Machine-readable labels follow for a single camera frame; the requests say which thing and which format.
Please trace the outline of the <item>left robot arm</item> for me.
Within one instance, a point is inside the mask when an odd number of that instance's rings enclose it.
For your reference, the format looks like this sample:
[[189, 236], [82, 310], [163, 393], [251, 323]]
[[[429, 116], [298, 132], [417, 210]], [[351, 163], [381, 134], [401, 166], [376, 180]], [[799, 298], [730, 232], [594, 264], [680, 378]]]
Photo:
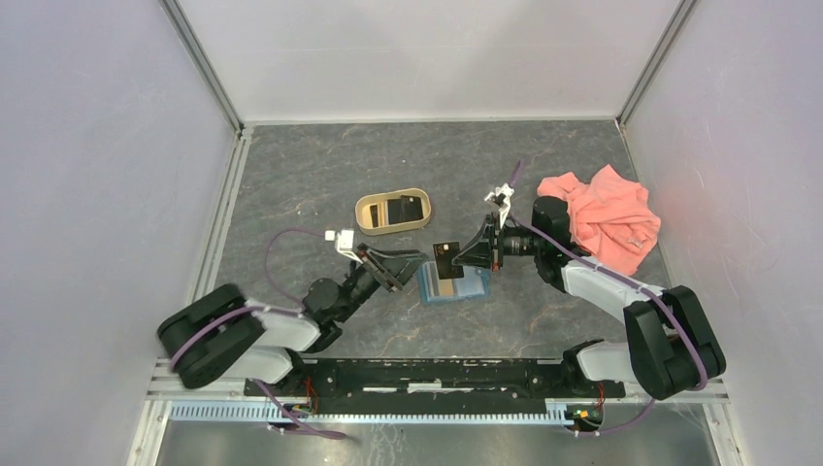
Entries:
[[305, 382], [301, 354], [326, 350], [342, 335], [342, 323], [378, 290], [402, 290], [427, 259], [420, 250], [360, 244], [346, 278], [314, 281], [299, 309], [249, 299], [237, 284], [225, 283], [167, 317], [156, 336], [187, 389], [232, 377], [258, 379], [293, 395]]

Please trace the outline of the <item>blue card holder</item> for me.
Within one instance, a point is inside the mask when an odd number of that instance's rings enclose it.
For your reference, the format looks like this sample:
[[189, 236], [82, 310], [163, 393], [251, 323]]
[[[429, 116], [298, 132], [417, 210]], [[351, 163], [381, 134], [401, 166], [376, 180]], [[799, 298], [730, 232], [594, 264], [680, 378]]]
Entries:
[[429, 263], [423, 263], [416, 272], [420, 299], [423, 304], [436, 305], [468, 299], [483, 298], [490, 294], [490, 272], [477, 267], [465, 267], [465, 276], [461, 279], [454, 279], [454, 296], [444, 300], [429, 301], [425, 296], [425, 268]]

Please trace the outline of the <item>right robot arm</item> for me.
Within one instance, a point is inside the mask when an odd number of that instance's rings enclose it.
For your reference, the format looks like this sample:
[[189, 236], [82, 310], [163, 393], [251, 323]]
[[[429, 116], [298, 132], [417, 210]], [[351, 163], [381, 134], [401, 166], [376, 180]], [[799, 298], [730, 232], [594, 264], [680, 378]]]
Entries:
[[564, 352], [560, 381], [568, 393], [584, 396], [599, 382], [636, 383], [665, 400], [698, 391], [726, 372], [725, 354], [697, 294], [684, 285], [642, 283], [604, 265], [573, 240], [565, 201], [537, 198], [527, 223], [503, 211], [487, 215], [449, 263], [498, 271], [507, 256], [533, 258], [544, 283], [624, 327], [623, 343], [592, 340]]

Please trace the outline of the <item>beige card tray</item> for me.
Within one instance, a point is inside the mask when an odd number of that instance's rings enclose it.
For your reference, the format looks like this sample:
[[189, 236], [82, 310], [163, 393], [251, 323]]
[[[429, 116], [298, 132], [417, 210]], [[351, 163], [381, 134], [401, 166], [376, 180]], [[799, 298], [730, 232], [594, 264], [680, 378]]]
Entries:
[[425, 227], [431, 220], [429, 195], [420, 188], [370, 194], [354, 208], [355, 221], [367, 236], [382, 236]]

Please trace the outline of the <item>gold card with stripe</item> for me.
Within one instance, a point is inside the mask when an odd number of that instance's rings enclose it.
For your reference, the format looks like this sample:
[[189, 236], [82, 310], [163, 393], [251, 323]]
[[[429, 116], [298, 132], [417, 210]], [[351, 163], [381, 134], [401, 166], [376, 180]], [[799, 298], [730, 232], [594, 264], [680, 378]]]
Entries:
[[441, 279], [435, 263], [425, 268], [425, 296], [429, 301], [444, 300], [454, 296], [452, 279]]

